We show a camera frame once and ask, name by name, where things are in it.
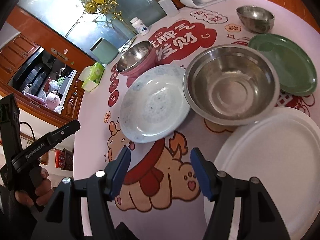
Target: table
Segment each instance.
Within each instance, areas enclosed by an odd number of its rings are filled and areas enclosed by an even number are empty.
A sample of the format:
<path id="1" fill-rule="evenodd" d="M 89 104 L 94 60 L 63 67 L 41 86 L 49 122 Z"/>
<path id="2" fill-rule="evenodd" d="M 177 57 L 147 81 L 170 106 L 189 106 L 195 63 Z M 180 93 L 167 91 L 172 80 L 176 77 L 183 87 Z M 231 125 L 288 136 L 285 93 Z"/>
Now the table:
<path id="1" fill-rule="evenodd" d="M 135 42 L 152 41 L 157 65 L 174 61 L 186 68 L 211 46 L 247 45 L 254 34 L 245 30 L 236 15 L 236 8 L 242 5 L 273 12 L 271 33 L 301 46 L 319 72 L 320 35 L 295 14 L 267 0 L 227 0 L 202 9 L 182 8 L 177 16 L 154 23 L 150 32 Z M 189 163 L 190 151 L 199 147 L 206 159 L 214 161 L 233 128 L 215 125 L 190 111 L 183 124 L 164 139 L 147 144 L 129 141 L 121 132 L 118 117 L 131 84 L 115 71 L 118 59 L 107 66 L 100 85 L 84 94 L 78 117 L 81 129 L 75 137 L 74 178 L 87 178 L 104 169 L 126 145 L 132 150 L 129 172 L 120 195 L 108 204 L 114 225 L 123 221 L 141 240 L 202 239 L 206 230 L 204 196 Z M 308 98 L 281 93 L 277 104 L 304 111 L 320 126 L 319 99 L 319 89 Z M 82 214 L 84 232 L 91 235 L 85 199 Z"/>

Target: plastic squeeze bottle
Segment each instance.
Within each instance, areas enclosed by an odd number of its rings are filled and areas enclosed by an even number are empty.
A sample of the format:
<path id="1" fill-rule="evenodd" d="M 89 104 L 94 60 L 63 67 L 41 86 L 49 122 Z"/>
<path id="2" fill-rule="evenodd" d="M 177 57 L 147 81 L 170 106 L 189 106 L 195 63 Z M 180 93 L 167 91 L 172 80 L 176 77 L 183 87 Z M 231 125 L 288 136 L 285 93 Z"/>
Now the plastic squeeze bottle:
<path id="1" fill-rule="evenodd" d="M 132 23 L 132 27 L 135 28 L 135 30 L 140 33 L 141 36 L 149 32 L 147 26 L 145 26 L 142 20 L 138 19 L 138 17 L 133 18 L 130 22 Z"/>
<path id="2" fill-rule="evenodd" d="M 169 17 L 176 16 L 179 13 L 172 0 L 159 0 L 158 3 Z"/>

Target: green tissue box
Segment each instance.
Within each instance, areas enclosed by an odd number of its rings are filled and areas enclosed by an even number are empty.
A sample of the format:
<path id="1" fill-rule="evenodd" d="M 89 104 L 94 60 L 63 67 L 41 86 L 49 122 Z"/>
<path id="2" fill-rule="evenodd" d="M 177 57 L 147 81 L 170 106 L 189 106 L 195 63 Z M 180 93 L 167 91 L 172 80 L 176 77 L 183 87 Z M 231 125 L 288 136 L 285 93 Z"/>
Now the green tissue box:
<path id="1" fill-rule="evenodd" d="M 98 62 L 86 67 L 79 76 L 79 79 L 83 81 L 82 88 L 88 92 L 96 88 L 100 83 L 104 70 L 105 67 Z"/>

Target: black cable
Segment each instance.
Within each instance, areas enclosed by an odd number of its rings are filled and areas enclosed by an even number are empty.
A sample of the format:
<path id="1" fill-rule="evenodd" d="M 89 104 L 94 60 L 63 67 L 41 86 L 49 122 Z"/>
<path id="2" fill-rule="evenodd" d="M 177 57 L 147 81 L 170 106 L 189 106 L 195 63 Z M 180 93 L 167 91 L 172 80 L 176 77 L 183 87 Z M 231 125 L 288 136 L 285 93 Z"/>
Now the black cable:
<path id="1" fill-rule="evenodd" d="M 32 132 L 32 136 L 33 136 L 33 141 L 35 142 L 36 141 L 36 138 L 35 138 L 35 134 L 33 133 L 33 130 L 32 130 L 32 127 L 30 124 L 28 124 L 27 122 L 19 122 L 19 124 L 26 124 L 27 126 L 30 127 L 30 130 Z"/>

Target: plate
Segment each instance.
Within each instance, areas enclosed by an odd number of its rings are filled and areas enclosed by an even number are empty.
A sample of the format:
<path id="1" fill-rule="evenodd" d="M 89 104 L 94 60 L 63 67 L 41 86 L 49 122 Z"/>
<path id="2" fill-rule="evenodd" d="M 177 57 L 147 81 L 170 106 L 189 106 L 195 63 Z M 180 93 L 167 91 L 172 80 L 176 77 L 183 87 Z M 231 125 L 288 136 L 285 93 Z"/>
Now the plate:
<path id="1" fill-rule="evenodd" d="M 129 140 L 153 142 L 183 122 L 190 110 L 182 88 L 184 72 L 175 64 L 160 65 L 133 82 L 120 107 L 120 126 Z"/>
<path id="2" fill-rule="evenodd" d="M 234 178 L 258 177 L 287 227 L 300 240 L 320 210 L 320 129 L 303 112 L 275 107 L 257 124 L 239 127 L 214 161 Z M 236 198 L 230 238 L 236 240 L 241 201 Z M 213 202 L 204 200 L 209 222 Z"/>
<path id="3" fill-rule="evenodd" d="M 262 53 L 273 64 L 281 89 L 305 97 L 317 86 L 317 73 L 309 56 L 293 41 L 276 34 L 254 36 L 248 46 Z"/>

